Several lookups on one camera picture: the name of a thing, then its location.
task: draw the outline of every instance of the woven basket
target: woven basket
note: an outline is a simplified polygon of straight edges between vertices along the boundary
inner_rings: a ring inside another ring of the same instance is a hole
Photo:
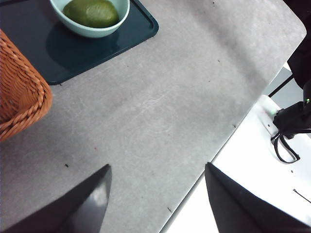
[[[0,29],[0,141],[34,124],[51,105],[49,85]]]

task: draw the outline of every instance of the gray table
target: gray table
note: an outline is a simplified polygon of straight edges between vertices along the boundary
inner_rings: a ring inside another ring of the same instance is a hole
[[[3,229],[109,163],[102,232],[160,231],[305,36],[281,0],[142,3],[158,34],[53,86],[48,115],[1,144]]]

